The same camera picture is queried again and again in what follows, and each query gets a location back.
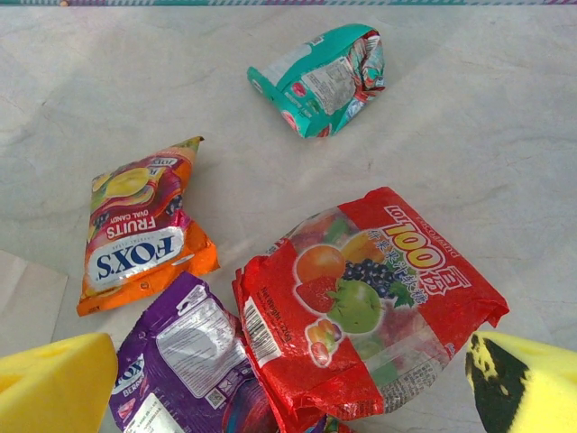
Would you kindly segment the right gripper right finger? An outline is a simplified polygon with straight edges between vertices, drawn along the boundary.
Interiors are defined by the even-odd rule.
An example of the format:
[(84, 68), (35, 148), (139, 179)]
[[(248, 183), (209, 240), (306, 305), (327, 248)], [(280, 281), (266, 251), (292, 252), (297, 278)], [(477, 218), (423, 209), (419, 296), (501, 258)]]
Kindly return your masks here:
[(487, 432), (576, 430), (576, 353), (493, 331), (472, 334), (465, 374)]

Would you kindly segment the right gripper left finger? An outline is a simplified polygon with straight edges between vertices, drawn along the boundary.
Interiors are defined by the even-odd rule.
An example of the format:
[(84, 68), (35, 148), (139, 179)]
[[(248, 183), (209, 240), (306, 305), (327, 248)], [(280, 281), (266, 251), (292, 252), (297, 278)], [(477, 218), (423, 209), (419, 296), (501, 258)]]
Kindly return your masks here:
[(1, 358), (3, 432), (97, 432), (117, 377), (107, 333), (90, 333)]

